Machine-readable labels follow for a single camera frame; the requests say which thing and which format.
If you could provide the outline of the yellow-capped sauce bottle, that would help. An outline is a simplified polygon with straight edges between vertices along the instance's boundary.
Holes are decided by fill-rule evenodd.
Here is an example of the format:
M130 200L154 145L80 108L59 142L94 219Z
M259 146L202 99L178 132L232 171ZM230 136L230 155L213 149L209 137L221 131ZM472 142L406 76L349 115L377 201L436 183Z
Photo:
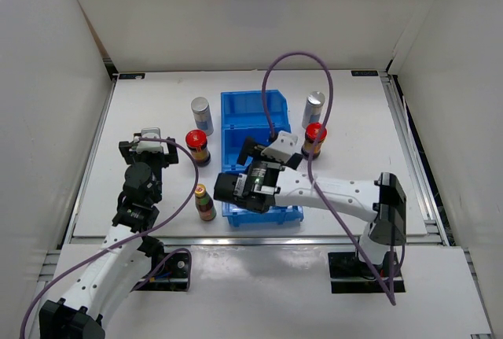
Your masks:
M204 184L197 184L194 191L195 206L203 221L212 221L216 217L214 202Z

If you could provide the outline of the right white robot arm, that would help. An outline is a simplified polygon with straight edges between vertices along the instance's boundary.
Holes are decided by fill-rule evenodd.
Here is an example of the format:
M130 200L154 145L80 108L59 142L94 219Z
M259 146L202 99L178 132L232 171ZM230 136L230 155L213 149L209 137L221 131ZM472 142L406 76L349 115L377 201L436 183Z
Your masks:
M274 207L303 206L356 217L366 223L355 254L340 270L349 277L387 276L389 251L406 243L406 195L392 173L375 181L311 178L299 171L303 157L295 151L297 137L280 131L269 145L247 137L237 162L245 171L221 172L213 198L264 214Z

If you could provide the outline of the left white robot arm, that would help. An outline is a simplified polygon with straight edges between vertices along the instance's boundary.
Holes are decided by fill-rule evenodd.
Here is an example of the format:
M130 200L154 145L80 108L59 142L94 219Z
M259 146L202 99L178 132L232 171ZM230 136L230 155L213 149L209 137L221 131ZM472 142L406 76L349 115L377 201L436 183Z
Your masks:
M116 214L97 255L56 301L39 310L42 338L103 338L105 321L139 279L162 272L165 258L160 241L148 235L159 215L162 173L178 163L174 139L157 131L142 131L131 142L120 142L127 164Z

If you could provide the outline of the blue three-compartment plastic bin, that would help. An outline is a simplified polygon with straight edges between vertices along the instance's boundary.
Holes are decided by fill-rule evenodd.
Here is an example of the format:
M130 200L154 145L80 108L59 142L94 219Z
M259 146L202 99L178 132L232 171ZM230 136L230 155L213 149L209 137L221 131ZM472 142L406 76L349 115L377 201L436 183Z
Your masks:
M258 90L221 93L221 165L223 172L243 172L245 166L237 163L244 140L254 138L261 144L269 141L270 128ZM274 207L259 214L222 203L222 216L232 227L249 225L282 225L303 221L299 206Z

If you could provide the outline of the left red-lidded sauce jar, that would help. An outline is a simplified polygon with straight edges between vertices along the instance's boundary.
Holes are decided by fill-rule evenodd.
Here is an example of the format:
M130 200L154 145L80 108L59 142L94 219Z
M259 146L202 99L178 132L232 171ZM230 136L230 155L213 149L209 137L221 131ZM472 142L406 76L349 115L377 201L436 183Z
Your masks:
M198 166L206 166L211 162L211 154L207 147L207 135L199 129L189 131L185 136L185 144Z

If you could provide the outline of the red-lidded sauce jar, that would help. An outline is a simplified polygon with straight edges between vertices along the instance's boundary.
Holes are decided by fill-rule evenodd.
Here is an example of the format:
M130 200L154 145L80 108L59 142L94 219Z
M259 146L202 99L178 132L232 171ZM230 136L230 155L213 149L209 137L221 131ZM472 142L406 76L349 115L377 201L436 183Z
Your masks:
M304 143L301 148L303 157L307 159L309 154L313 153L313 159L318 158L327 134L328 131L322 127L321 123L310 123L305 130Z
M199 129L189 131L185 136L185 144L198 166L206 166L211 162L211 154L207 147L207 135Z

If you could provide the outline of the right red-lidded sauce jar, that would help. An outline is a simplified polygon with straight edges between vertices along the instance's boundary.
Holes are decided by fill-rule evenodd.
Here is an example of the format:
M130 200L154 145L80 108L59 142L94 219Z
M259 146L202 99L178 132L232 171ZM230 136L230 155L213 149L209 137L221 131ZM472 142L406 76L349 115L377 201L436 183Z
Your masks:
M310 123L305 130L304 143L301 148L303 157L307 159L309 154L313 153L313 159L318 158L327 134L328 131L322 127L321 123Z

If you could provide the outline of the left silver-capped white shaker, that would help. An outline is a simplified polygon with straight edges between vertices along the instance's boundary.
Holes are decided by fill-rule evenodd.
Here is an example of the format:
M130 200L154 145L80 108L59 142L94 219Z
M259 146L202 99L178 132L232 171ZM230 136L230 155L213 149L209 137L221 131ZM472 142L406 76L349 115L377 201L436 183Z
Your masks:
M203 131L207 136L212 135L214 127L208 100L204 97L194 98L191 102L191 109L196 128Z

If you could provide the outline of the silver-capped white shaker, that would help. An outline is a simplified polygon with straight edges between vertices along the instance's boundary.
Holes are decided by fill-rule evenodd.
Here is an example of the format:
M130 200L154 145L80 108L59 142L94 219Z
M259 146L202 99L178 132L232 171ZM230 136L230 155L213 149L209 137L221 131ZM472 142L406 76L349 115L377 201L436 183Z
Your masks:
M321 91L312 91L307 95L302 119L304 129L307 129L310 124L320 121L324 104L325 95Z
M214 127L208 100L204 97L194 98L191 102L191 109L196 128L203 131L207 136L212 135Z

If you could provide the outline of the right silver-capped white shaker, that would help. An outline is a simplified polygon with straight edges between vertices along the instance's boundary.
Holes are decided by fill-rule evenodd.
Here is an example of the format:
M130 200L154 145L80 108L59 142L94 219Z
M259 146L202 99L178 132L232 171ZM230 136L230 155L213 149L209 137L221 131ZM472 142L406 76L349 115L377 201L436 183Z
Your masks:
M302 119L304 129L307 129L310 124L320 121L324 104L325 95L321 91L312 91L307 95Z

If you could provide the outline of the aluminium frame rail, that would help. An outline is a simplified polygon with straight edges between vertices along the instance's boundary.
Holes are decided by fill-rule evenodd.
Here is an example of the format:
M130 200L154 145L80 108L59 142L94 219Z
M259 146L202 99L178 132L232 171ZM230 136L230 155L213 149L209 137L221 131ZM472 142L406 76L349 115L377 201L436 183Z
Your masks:
M343 237L241 237L241 238L159 238L165 245L353 245ZM100 245L104 238L73 238L70 244ZM438 234L409 237L407 245L443 245Z

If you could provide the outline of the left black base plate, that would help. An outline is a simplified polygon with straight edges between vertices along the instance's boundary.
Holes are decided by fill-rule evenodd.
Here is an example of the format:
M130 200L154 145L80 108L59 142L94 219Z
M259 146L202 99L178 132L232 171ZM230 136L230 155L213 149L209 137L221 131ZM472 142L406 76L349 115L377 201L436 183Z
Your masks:
M162 252L154 256L152 269L131 291L186 292L190 288L192 265L192 253L187 248Z

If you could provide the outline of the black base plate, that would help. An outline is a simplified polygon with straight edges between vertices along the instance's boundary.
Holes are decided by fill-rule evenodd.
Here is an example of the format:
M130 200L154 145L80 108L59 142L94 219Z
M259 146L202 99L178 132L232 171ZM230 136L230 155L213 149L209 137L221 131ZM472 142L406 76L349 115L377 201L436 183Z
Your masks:
M192 253L187 248L162 252L154 256L152 269L131 291L186 292L190 288L192 265Z
M376 269L384 283L389 279L389 252ZM329 252L329 277L332 294L369 294L384 293L376 277L366 263L360 262L355 252ZM397 254L394 254L394 292L405 293L405 281L399 267Z

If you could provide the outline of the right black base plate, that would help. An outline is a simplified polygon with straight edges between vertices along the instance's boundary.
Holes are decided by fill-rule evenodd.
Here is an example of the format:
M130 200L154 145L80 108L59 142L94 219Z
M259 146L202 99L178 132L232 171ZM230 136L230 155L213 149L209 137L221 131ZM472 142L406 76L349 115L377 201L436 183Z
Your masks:
M389 279L389 252L376 269L384 283ZM366 263L360 262L355 252L329 252L329 277L332 294L369 294L384 293L376 277ZM399 267L397 254L394 254L394 292L405 293L405 281Z

